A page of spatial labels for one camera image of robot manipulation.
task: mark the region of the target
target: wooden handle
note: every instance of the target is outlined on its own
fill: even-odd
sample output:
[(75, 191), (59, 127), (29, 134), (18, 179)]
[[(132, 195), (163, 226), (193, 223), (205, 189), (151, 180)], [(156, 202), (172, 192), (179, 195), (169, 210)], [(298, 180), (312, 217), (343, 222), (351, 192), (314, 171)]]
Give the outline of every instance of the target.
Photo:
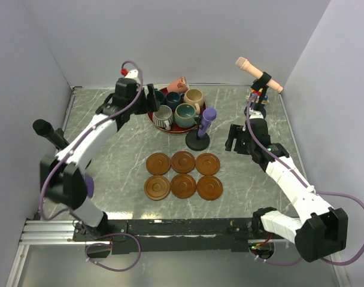
[[(261, 78), (261, 76), (263, 75), (263, 72), (261, 70), (253, 66), (247, 59), (243, 57), (239, 57), (238, 60), (236, 60), (235, 64), (240, 69), (248, 72), (250, 75), (254, 76), (257, 79)], [(278, 93), (281, 93), (283, 91), (283, 87), (275, 82), (273, 79), (269, 80), (267, 85), (275, 91), (278, 91)]]

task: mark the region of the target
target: marble surface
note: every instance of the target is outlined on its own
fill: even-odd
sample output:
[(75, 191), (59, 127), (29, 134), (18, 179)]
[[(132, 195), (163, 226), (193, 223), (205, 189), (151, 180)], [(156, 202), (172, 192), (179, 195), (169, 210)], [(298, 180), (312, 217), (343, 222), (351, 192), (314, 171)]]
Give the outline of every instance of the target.
[[(95, 181), (95, 205), (106, 211), (110, 219), (250, 217), (258, 208), (267, 206), (276, 207), (288, 216), (296, 216), (279, 186), (250, 156), (225, 151), (230, 124), (244, 124), (245, 96), (250, 88), (196, 88), (204, 93), (206, 104), (217, 109), (217, 119), (208, 130), (211, 138), (208, 149), (191, 151), (184, 141), (186, 134), (165, 133), (153, 126), (147, 115), (133, 115), (121, 131), (102, 146), (87, 169)], [(96, 108), (112, 91), (82, 88), (75, 91), (65, 129), (65, 137), (69, 141), (87, 126)], [(266, 120), (271, 141), (283, 144), (301, 170), (280, 97), (275, 91), (269, 91), (268, 96)], [(160, 201), (146, 197), (143, 185), (151, 176), (145, 166), (147, 157), (154, 152), (164, 152), (172, 157), (178, 151), (189, 151), (195, 157), (211, 152), (219, 158), (221, 169), (216, 177), (223, 184), (223, 194), (219, 199), (206, 201), (198, 193), (189, 199), (178, 199), (172, 193)], [(196, 169), (190, 174), (197, 181), (202, 176)], [(170, 181), (175, 175), (172, 169), (165, 174)], [(45, 203), (47, 214), (54, 214), (59, 208), (49, 200)], [(70, 218), (63, 214), (57, 219)]]

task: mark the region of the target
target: cable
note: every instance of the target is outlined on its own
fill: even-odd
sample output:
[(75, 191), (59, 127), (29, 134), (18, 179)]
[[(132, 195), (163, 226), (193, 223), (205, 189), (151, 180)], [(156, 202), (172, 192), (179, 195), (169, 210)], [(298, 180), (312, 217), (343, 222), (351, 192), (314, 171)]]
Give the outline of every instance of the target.
[(124, 65), (127, 64), (127, 63), (132, 64), (138, 70), (138, 78), (139, 78), (139, 89), (138, 89), (138, 93), (136, 94), (136, 96), (133, 99), (133, 101), (130, 104), (128, 104), (126, 107), (124, 107), (123, 109), (119, 110), (118, 112), (110, 115), (109, 117), (104, 118), (103, 120), (101, 120), (98, 123), (96, 123), (93, 127), (91, 127), (88, 130), (86, 130), (86, 132), (79, 138), (79, 140), (76, 141), (76, 143), (72, 147), (72, 150), (70, 150), (67, 154), (65, 154), (65, 156), (63, 157), (63, 159), (61, 159), (61, 161), (58, 162), (58, 164), (56, 164), (55, 167), (51, 170), (51, 172), (49, 173), (48, 177), (46, 177), (46, 179), (44, 181), (43, 187), (41, 189), (41, 194), (40, 194), (40, 215), (41, 215), (41, 218), (43, 220), (50, 221), (50, 220), (54, 219), (55, 217), (57, 217), (58, 215), (60, 215), (62, 212), (65, 212), (65, 211), (69, 211), (70, 210), (69, 208), (61, 209), (60, 211), (58, 211), (57, 213), (55, 213), (54, 215), (52, 215), (50, 217), (46, 217), (46, 215), (44, 213), (44, 197), (45, 197), (46, 189), (48, 188), (51, 179), (53, 178), (54, 174), (58, 171), (58, 169), (61, 167), (61, 165), (63, 165), (67, 161), (67, 159), (70, 158), (70, 156), (74, 153), (74, 151), (80, 146), (80, 144), (82, 143), (82, 141), (84, 141), (85, 138), (87, 138), (87, 136), (92, 131), (94, 131), (101, 124), (104, 124), (104, 123), (106, 123), (109, 120), (115, 119), (120, 114), (122, 114), (123, 112), (127, 111), (128, 109), (130, 109), (134, 105), (134, 103), (139, 99), (139, 96), (141, 95), (141, 92), (142, 92), (142, 86), (143, 86), (142, 70), (133, 61), (125, 61), (125, 62), (123, 62), (122, 63), (122, 69), (123, 69)]
[[(318, 193), (322, 194), (324, 196), (340, 196), (340, 197), (345, 197), (347, 199), (352, 199), (356, 203), (358, 203), (364, 210), (364, 203), (360, 199), (357, 199), (355, 196), (351, 196), (349, 194), (344, 194), (344, 193), (326, 193), (324, 191), (318, 191)], [(334, 262), (334, 261), (328, 260), (326, 258), (322, 258), (322, 260), (324, 262), (327, 262), (327, 263), (332, 264), (332, 265), (346, 266), (346, 265), (350, 265), (351, 263), (354, 263), (356, 260), (358, 260), (363, 255), (363, 253), (364, 253), (364, 243), (363, 243), (363, 246), (359, 249), (359, 251), (351, 259), (349, 259), (347, 261)]]
[(270, 240), (272, 239), (272, 233), (269, 234), (269, 236), (267, 237), (267, 239), (262, 242), (262, 243), (257, 243), (256, 246), (263, 246), (265, 245), (266, 243), (268, 243)]
[(88, 254), (87, 254), (87, 251), (89, 250), (89, 248), (91, 248), (92, 246), (106, 246), (106, 247), (111, 247), (111, 244), (107, 244), (107, 243), (93, 243), (91, 245), (89, 245), (87, 248), (85, 248), (85, 256), (86, 256), (86, 261), (89, 261), (91, 263), (93, 263), (94, 265), (98, 265), (106, 270), (109, 270), (109, 271), (113, 271), (113, 272), (124, 272), (124, 271), (128, 271), (129, 269), (133, 268), (135, 266), (135, 264), (138, 263), (139, 259), (141, 258), (141, 254), (142, 254), (142, 251), (141, 251), (141, 244), (139, 243), (138, 239), (129, 234), (129, 233), (113, 233), (113, 234), (107, 234), (107, 235), (104, 235), (104, 236), (101, 236), (100, 238), (106, 238), (106, 237), (112, 237), (112, 236), (129, 236), (130, 238), (132, 238), (136, 245), (138, 246), (138, 255), (135, 259), (135, 261), (129, 266), (129, 267), (126, 267), (126, 268), (123, 268), (123, 269), (116, 269), (116, 268), (111, 268), (111, 267), (108, 267), (106, 265), (103, 265), (99, 262), (96, 262), (95, 260), (91, 259)]
[[(288, 166), (284, 161), (282, 161), (280, 158), (278, 158), (275, 154), (273, 154), (272, 152), (270, 152), (267, 148), (265, 148), (257, 139), (257, 137), (255, 136), (252, 128), (251, 128), (251, 122), (250, 122), (250, 107), (251, 107), (251, 103), (252, 103), (252, 98), (255, 97), (254, 95), (250, 96), (248, 103), (247, 103), (247, 110), (246, 110), (246, 122), (247, 122), (247, 128), (248, 131), (250, 132), (251, 137), (253, 138), (253, 140), (255, 141), (255, 143), (261, 148), (263, 149), (265, 152), (267, 152), (267, 154), (269, 154), (272, 158), (274, 158), (275, 160), (277, 160), (279, 163), (281, 163), (285, 168), (289, 169), (294, 175), (295, 177), (298, 179), (298, 181), (304, 186), (304, 187), (308, 187), (308, 185), (302, 180), (302, 178), (294, 171), (291, 169), (290, 166)], [(343, 193), (327, 193), (327, 192), (318, 192), (318, 194), (322, 194), (322, 195), (326, 195), (326, 196), (340, 196), (340, 197), (345, 197), (348, 199), (352, 199), (355, 202), (357, 202), (364, 210), (364, 203), (357, 199), (354, 196), (351, 196), (349, 194), (343, 194)], [(337, 266), (345, 266), (345, 265), (349, 265), (351, 263), (354, 263), (356, 260), (358, 260), (364, 253), (364, 244), (362, 245), (362, 247), (359, 249), (359, 251), (354, 255), (354, 257), (352, 257), (351, 259), (344, 261), (344, 262), (333, 262), (330, 261), (328, 259), (322, 258), (322, 260), (324, 262), (327, 262), (329, 264), (332, 265), (337, 265)]]

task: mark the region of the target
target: round tray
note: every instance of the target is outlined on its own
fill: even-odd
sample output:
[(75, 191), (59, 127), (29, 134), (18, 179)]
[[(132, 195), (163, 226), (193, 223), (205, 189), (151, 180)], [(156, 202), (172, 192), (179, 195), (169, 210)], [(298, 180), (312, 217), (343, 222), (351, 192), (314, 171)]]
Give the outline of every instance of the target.
[[(163, 88), (160, 90), (162, 93), (164, 93), (165, 95), (168, 93), (166, 88)], [(206, 109), (206, 103), (204, 103), (204, 105), (201, 108), (201, 115), (204, 112), (204, 110)], [(153, 112), (149, 112), (147, 113), (148, 118), (150, 119), (151, 123), (154, 124), (153, 121)], [(188, 127), (188, 128), (184, 128), (184, 127), (180, 127), (178, 124), (176, 123), (172, 123), (170, 130), (165, 130), (164, 128), (158, 127), (154, 124), (154, 126), (160, 130), (163, 130), (164, 132), (167, 133), (187, 133), (188, 131), (194, 129), (196, 127), (196, 124), (192, 127)]]

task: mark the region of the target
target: wooden coaster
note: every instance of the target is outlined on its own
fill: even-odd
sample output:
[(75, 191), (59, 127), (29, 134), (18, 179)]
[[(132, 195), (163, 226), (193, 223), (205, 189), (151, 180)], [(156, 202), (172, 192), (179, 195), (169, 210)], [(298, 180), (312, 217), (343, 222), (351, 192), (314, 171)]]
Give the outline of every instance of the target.
[(219, 179), (213, 175), (205, 175), (197, 185), (197, 191), (200, 197), (205, 200), (215, 200), (222, 195), (223, 185)]
[(153, 175), (146, 180), (144, 191), (152, 200), (164, 199), (170, 192), (170, 182), (162, 175)]
[(172, 156), (171, 167), (178, 173), (191, 172), (195, 167), (195, 158), (187, 151), (179, 151)]
[(215, 175), (220, 168), (220, 161), (214, 154), (201, 154), (196, 158), (196, 169), (203, 175)]
[(170, 158), (161, 152), (152, 154), (146, 160), (146, 168), (152, 175), (164, 175), (169, 171), (170, 165)]
[(191, 175), (181, 173), (171, 180), (171, 192), (179, 199), (187, 199), (195, 193), (196, 183)]

